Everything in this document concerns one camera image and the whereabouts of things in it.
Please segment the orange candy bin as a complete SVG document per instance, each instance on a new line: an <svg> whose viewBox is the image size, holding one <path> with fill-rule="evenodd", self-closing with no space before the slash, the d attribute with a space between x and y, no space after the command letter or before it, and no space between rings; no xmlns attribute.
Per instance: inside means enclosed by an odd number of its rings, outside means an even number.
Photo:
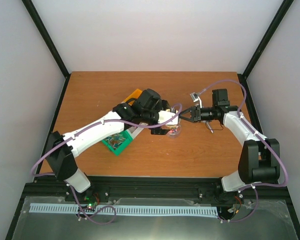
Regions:
<svg viewBox="0 0 300 240"><path fill-rule="evenodd" d="M137 99L141 94L142 94L142 90L140 89L135 89L128 97L126 97L123 100L123 103L127 102L129 99L133 98L133 99Z"/></svg>

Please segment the green candy bin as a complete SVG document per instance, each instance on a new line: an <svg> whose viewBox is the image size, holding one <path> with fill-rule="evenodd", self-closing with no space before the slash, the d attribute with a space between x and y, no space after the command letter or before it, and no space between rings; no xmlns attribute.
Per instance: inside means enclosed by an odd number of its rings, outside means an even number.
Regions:
<svg viewBox="0 0 300 240"><path fill-rule="evenodd" d="M115 133L104 138L101 142L112 152L115 156L119 156L133 141L128 130Z"/></svg>

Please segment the white candy bin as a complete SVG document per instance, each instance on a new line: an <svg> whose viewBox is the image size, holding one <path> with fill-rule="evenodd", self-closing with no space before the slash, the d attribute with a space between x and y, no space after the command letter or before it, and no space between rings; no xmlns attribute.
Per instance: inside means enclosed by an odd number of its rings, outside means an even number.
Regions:
<svg viewBox="0 0 300 240"><path fill-rule="evenodd" d="M144 129L144 127L131 126L126 131L132 139L135 139Z"/></svg>

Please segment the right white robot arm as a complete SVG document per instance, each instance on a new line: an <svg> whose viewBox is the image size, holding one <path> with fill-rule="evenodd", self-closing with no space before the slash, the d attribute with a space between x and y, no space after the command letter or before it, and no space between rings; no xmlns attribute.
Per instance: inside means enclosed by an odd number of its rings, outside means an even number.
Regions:
<svg viewBox="0 0 300 240"><path fill-rule="evenodd" d="M274 184L279 179L281 167L273 155L273 152L280 154L279 142L260 134L238 107L230 104L227 89L212 91L211 107L195 105L182 111L179 117L191 123L219 121L242 146L237 171L220 180L224 192L238 191L253 184Z"/></svg>

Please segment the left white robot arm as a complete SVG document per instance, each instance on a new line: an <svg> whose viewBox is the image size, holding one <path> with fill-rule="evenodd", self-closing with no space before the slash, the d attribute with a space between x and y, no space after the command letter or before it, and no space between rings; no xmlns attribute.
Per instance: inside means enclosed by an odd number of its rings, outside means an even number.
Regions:
<svg viewBox="0 0 300 240"><path fill-rule="evenodd" d="M177 119L169 103L154 90L134 91L100 119L72 132L50 133L46 161L55 177L72 186L76 195L86 202L93 198L94 188L77 166L76 158L80 154L130 127L148 127L153 135L165 135L168 131L162 127Z"/></svg>

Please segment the metal scoop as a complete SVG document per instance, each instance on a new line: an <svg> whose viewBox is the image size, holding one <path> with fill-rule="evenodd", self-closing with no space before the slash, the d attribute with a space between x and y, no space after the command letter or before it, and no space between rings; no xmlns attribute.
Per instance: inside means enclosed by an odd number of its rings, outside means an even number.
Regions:
<svg viewBox="0 0 300 240"><path fill-rule="evenodd" d="M210 123L208 121L205 122L206 127L209 129L209 131L213 134L214 130L212 129Z"/></svg>

